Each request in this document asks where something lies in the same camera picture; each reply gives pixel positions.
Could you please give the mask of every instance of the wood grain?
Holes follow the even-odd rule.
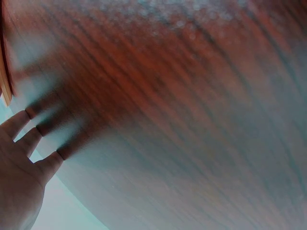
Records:
[[[4,0],[16,97],[110,230],[307,228],[305,0]]]

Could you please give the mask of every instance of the wooden surface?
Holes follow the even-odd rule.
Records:
[[[307,1],[2,11],[12,109],[110,230],[307,229]]]

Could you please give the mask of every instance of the palm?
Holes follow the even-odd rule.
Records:
[[[62,163],[56,152],[36,163],[29,160],[41,139],[36,128],[19,141],[13,141],[28,120],[23,111],[0,126],[0,204],[4,204],[0,216],[5,216],[0,219],[0,229],[32,227],[42,205],[45,186]]]

